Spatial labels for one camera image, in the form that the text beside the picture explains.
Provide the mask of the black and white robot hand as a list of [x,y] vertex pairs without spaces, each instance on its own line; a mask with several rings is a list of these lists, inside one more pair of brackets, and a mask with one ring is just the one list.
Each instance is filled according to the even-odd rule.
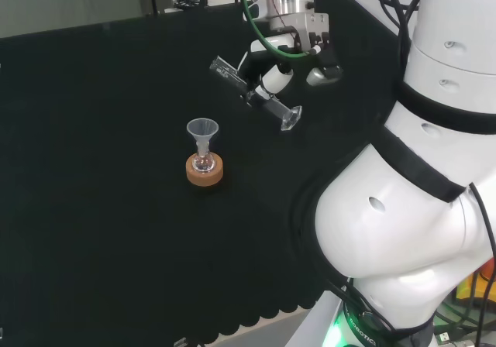
[[295,77],[296,69],[305,72],[305,82],[312,87],[333,84],[342,78],[327,14],[287,14],[273,18],[270,27],[279,29],[279,33],[259,33],[237,68],[246,83],[247,102],[265,105],[276,101]]

